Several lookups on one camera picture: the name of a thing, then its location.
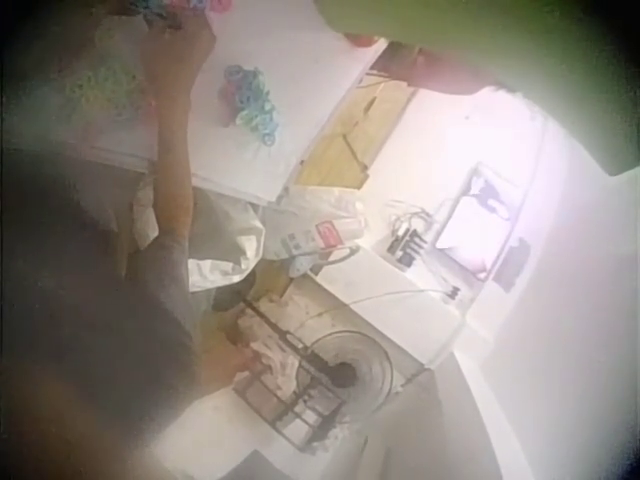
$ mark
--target forearm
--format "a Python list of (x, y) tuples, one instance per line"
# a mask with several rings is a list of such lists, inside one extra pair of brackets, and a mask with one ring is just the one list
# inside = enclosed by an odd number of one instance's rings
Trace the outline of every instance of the forearm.
[(193, 187), (187, 128), (190, 102), (158, 105), (158, 159), (154, 181), (154, 211), (160, 232), (189, 236)]

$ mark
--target shirt sleeve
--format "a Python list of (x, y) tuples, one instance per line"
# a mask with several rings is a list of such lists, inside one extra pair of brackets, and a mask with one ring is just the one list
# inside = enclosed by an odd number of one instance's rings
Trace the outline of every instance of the shirt sleeve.
[(127, 280), (155, 297), (197, 340), (187, 262), (187, 243), (176, 236), (160, 234), (144, 250), (130, 256)]

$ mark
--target pink plastic ring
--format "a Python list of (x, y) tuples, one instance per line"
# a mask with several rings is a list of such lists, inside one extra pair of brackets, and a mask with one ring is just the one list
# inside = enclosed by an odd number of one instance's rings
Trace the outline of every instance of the pink plastic ring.
[(225, 13), (231, 10), (233, 0), (209, 0), (209, 8), (215, 13)]

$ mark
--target white table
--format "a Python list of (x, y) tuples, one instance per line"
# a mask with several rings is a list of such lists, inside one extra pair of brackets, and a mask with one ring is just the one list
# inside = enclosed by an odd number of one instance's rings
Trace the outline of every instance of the white table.
[[(235, 0), (231, 11), (208, 17), (217, 45), (192, 92), (189, 151), (194, 184), (267, 204), (277, 199), (386, 43), (367, 49), (352, 46), (324, 23), (313, 0)], [(139, 18), (123, 19), (122, 27), (132, 44), (146, 29)], [(231, 64), (257, 67), (265, 74), (280, 124), (271, 148), (242, 127), (223, 125), (218, 89)], [(75, 141), (64, 135), (60, 139)], [(148, 122), (114, 125), (95, 141), (88, 156), (144, 171), (155, 158), (155, 144), (155, 127)]]

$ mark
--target orange object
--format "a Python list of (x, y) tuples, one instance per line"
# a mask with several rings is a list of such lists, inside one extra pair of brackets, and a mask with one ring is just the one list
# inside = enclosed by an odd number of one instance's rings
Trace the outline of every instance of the orange object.
[(355, 33), (345, 33), (344, 36), (351, 42), (352, 45), (355, 45), (358, 48), (369, 48), (373, 47), (380, 37), (374, 37), (373, 35), (358, 35)]

